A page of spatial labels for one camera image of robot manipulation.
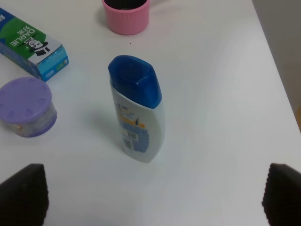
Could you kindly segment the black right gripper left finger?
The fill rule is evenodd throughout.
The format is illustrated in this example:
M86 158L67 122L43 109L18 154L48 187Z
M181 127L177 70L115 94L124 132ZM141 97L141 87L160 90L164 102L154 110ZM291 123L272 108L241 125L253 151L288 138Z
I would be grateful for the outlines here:
M42 226L48 207L43 164L31 163L0 184L2 226Z

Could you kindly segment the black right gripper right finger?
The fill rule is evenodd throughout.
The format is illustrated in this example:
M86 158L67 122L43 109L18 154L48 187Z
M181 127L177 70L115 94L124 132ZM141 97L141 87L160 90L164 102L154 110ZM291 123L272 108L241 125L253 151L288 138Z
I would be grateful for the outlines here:
M301 173L286 164L269 167L262 206L271 226L301 224Z

